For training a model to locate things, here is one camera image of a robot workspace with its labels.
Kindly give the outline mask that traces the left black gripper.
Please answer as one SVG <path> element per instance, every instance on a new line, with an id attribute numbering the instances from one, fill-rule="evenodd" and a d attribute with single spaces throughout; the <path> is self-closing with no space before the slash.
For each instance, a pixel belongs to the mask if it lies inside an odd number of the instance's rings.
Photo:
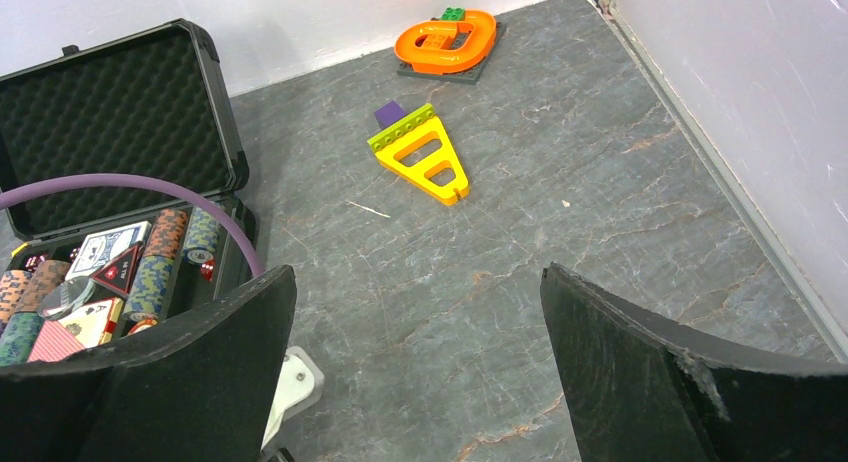
<path id="1" fill-rule="evenodd" d="M 289 347 L 279 372 L 264 437 L 263 449 L 276 449 L 283 423 L 316 404 L 323 393 L 325 374 L 306 351 Z"/>

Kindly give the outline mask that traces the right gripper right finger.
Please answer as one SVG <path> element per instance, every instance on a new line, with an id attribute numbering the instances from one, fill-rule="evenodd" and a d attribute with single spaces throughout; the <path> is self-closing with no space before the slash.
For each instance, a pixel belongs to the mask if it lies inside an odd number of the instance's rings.
<path id="1" fill-rule="evenodd" d="M 679 324 L 559 264 L 541 305 L 585 461 L 843 461 L 847 368 Z"/>

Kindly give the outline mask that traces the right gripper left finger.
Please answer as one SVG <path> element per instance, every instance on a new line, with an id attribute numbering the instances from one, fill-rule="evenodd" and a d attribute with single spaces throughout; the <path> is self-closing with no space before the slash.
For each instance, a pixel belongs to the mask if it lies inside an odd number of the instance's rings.
<path id="1" fill-rule="evenodd" d="M 1 371 L 5 461 L 256 461 L 294 319 L 288 265 L 63 361 Z"/>

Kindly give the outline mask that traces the small red die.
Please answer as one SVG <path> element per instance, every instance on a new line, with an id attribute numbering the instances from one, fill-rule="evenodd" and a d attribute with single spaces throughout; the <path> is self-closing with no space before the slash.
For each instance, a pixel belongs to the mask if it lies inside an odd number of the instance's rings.
<path id="1" fill-rule="evenodd" d="M 209 282 L 211 282 L 213 280 L 214 270 L 215 270 L 215 260 L 214 259 L 210 259 L 210 260 L 208 260 L 208 261 L 206 261 L 206 262 L 204 262 L 200 265 L 201 276 Z"/>

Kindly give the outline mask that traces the green blue chip roll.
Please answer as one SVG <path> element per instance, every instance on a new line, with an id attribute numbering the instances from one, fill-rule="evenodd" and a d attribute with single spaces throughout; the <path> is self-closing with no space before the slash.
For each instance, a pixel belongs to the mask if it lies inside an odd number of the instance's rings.
<path id="1" fill-rule="evenodd" d="M 122 317 L 130 321 L 159 318 L 172 275 L 172 258 L 152 255 L 140 259 Z"/>

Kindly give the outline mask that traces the grey green chip roll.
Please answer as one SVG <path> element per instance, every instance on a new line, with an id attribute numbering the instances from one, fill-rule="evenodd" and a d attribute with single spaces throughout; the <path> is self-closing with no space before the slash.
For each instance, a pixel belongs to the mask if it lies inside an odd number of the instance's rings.
<path id="1" fill-rule="evenodd" d="M 183 258 L 195 265 L 202 265 L 212 260 L 217 251 L 218 238 L 217 220 L 207 211 L 195 207 L 192 210 L 183 242 Z"/>

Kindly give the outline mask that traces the clear round disc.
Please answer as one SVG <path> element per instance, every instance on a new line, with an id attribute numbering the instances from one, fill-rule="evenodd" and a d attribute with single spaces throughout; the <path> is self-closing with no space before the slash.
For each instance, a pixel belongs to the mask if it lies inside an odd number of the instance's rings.
<path id="1" fill-rule="evenodd" d="M 37 313 L 45 320 L 59 320 L 88 303 L 95 288 L 87 276 L 66 280 L 42 299 Z"/>

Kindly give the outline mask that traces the brown poker chip roll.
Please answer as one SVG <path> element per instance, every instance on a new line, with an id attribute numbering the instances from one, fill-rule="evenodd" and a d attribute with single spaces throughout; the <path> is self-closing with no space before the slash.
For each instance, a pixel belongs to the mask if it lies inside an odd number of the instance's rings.
<path id="1" fill-rule="evenodd" d="M 153 224 L 142 257 L 175 260 L 187 224 L 188 215 L 185 212 L 172 208 L 161 210 Z"/>

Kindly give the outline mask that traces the black poker carrying case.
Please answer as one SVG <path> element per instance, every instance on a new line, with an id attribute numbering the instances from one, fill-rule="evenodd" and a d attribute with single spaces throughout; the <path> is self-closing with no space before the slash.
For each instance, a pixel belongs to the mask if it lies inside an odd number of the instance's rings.
<path id="1" fill-rule="evenodd" d="M 177 19 L 1 77 L 1 192 L 57 177 L 122 173 L 165 180 L 220 204 L 255 245 L 256 219 L 236 196 L 249 165 L 211 35 Z M 86 236 L 192 204 L 149 190 L 101 187 L 42 196 L 6 209 L 1 221 L 27 242 L 4 263 L 71 261 Z M 182 256 L 181 238 L 161 318 L 230 292 L 251 276 L 219 226 L 211 282 Z"/>

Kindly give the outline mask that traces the brown 100 chip roll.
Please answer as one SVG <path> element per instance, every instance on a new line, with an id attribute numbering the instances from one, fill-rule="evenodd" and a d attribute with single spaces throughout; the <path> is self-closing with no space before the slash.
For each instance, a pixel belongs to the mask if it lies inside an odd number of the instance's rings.
<path id="1" fill-rule="evenodd" d="M 20 297 L 14 313 L 36 312 L 43 299 L 65 279 L 71 264 L 61 260 L 45 260 L 35 270 Z"/>

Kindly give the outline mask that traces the pink brown chip roll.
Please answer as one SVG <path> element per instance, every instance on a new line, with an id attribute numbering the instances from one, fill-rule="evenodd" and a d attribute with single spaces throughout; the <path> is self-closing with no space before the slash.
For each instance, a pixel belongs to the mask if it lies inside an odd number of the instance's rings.
<path id="1" fill-rule="evenodd" d="M 8 324 L 33 274 L 25 270 L 8 270 L 1 276 L 1 329 Z"/>

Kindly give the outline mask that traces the red white poker chip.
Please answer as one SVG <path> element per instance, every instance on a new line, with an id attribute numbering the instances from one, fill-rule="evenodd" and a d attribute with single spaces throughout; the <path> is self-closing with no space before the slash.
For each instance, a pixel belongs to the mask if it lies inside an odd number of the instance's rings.
<path id="1" fill-rule="evenodd" d="M 156 326 L 157 324 L 158 324 L 158 321 L 156 319 L 153 319 L 153 318 L 145 318 L 145 319 L 139 320 L 139 321 L 131 324 L 131 327 L 128 330 L 127 335 L 137 334 L 137 333 L 139 333 L 143 330 L 152 328 L 152 327 Z"/>

